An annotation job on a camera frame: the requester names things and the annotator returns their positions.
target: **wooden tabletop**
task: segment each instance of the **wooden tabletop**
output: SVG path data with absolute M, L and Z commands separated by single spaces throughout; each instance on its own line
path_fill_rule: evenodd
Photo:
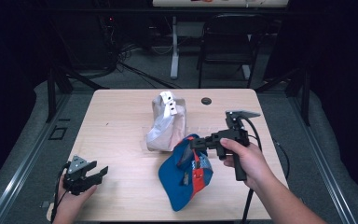
M 287 3 L 288 0 L 153 0 L 154 7 L 286 7 Z
M 208 150 L 213 178 L 179 212 L 171 208 L 169 198 L 158 179 L 158 168 L 171 152 L 148 151 L 145 135 L 153 125 L 152 100 L 164 90 L 96 91 L 79 130 L 69 161 L 78 155 L 98 165 L 87 176 L 105 166 L 109 172 L 103 183 L 79 214 L 82 221 L 190 221 L 241 219 L 248 188 L 235 180 L 234 169 L 226 167 Z M 253 90 L 172 90 L 186 100 L 188 133 L 209 136 L 227 128 L 225 111 L 244 109 L 260 113 L 252 118 L 263 153 L 274 174 L 287 186 L 281 164 L 269 134 L 257 96 Z M 212 99 L 203 105 L 201 98 Z M 249 134 L 251 127 L 246 125 Z M 270 219 L 254 195 L 249 219 Z

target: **human hand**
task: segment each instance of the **human hand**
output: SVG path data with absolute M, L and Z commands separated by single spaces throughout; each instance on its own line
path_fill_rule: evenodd
M 54 224 L 73 223 L 83 204 L 97 189 L 97 186 L 94 185 L 79 195 L 73 195 L 70 192 L 66 192 L 66 189 L 63 187 L 63 177 L 64 175 L 61 176 L 58 191 L 58 199 L 62 200 L 57 207 L 57 214 L 53 222 Z
M 222 138 L 220 144 L 228 149 L 229 152 L 236 153 L 240 157 L 241 167 L 247 174 L 247 180 L 244 182 L 249 188 L 256 189 L 261 181 L 274 177 L 260 148 L 255 144 L 251 143 L 248 147 L 245 147 L 227 138 Z M 224 164 L 225 166 L 234 167 L 232 155 L 227 155 Z

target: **gray floor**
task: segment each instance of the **gray floor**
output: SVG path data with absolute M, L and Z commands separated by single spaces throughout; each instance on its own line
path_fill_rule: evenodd
M 273 38 L 263 45 L 252 88 L 263 84 L 263 71 L 272 43 Z M 128 54 L 125 63 L 181 88 L 197 88 L 197 48 L 184 42 L 180 50 L 179 78 L 176 80 L 170 79 L 172 52 L 157 54 L 137 49 Z M 219 71 L 224 71 L 226 76 L 218 75 Z M 241 77 L 241 71 L 236 72 L 232 67 L 210 67 L 205 74 L 208 76 L 203 82 L 204 88 L 243 88 L 245 85 L 244 82 L 231 81 Z M 147 83 L 120 66 L 114 73 L 94 78 L 93 81 L 112 89 L 163 88 L 159 84 Z M 75 87 L 72 94 L 64 95 L 57 91 L 59 112 L 50 124 L 45 123 L 48 117 L 47 84 L 42 83 L 35 88 L 37 102 L 34 111 L 0 171 L 0 223 L 48 223 L 44 203 L 52 200 L 56 175 L 68 159 L 92 97 L 89 87 L 77 80 L 72 80 L 72 83 Z M 298 100 L 286 98 L 283 93 L 285 86 L 286 83 L 282 83 L 268 92 L 259 93 L 258 97 L 272 137 L 288 154 L 291 165 L 289 188 L 328 223 L 358 223 L 358 186 L 339 159 L 334 133 L 317 96 L 312 94 L 310 97 L 311 126 L 306 127 L 298 116 Z M 62 140 L 51 140 L 55 127 L 66 130 Z M 322 151 L 327 166 L 321 167 L 315 148 Z M 287 172 L 288 163 L 279 147 L 277 152 L 282 168 Z M 333 185 L 331 179 L 325 178 L 326 167 L 333 174 Z M 344 201 L 339 197 L 337 199 L 337 194 L 342 195 Z M 346 203 L 343 205 L 348 210 L 339 209 L 342 203 Z

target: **blue and red hat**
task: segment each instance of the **blue and red hat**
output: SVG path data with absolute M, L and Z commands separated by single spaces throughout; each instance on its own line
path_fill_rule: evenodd
M 194 138 L 199 137 L 191 134 L 178 143 L 158 170 L 159 180 L 174 211 L 181 210 L 196 193 L 209 185 L 213 175 L 206 149 L 190 148 L 189 143 Z

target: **white bag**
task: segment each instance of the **white bag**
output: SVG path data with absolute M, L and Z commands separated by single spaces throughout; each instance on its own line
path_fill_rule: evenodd
M 147 149 L 173 151 L 186 136 L 186 102 L 162 91 L 152 102 L 154 124 L 146 135 Z

